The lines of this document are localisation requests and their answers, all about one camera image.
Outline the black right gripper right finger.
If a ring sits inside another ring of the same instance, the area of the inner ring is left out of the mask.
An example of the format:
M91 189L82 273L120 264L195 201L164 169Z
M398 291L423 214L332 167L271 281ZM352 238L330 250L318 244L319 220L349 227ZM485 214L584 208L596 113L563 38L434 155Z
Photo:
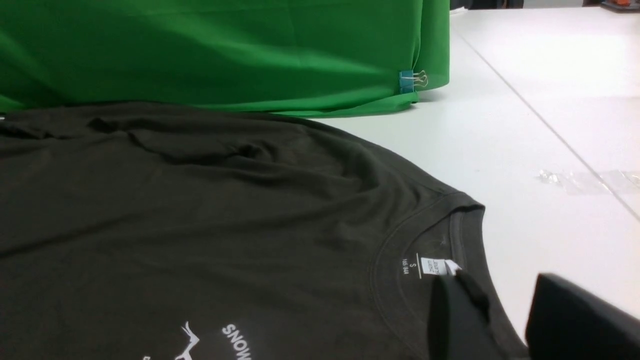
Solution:
M537 277L525 339L533 360L638 360L640 322L552 273Z

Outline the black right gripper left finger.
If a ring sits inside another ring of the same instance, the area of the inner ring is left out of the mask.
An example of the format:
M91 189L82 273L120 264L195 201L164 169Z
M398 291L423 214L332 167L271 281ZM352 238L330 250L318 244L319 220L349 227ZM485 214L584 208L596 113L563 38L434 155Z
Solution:
M489 310L489 297L468 273L439 276L430 295L430 360L505 360Z

